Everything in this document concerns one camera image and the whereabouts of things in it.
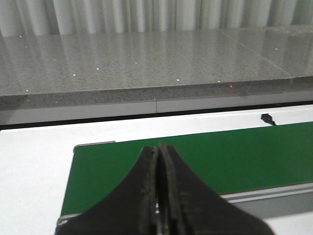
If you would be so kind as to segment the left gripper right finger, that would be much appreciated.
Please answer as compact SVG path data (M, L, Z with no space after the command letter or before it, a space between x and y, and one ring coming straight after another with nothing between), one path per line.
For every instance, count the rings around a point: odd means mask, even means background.
M272 235L261 219L237 208L208 187L179 155L158 146L158 202L165 235Z

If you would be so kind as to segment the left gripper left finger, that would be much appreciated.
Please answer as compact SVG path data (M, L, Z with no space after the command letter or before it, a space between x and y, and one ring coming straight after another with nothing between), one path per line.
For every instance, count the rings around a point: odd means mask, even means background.
M157 150L142 148L126 177L97 204L57 225L57 235L155 235Z

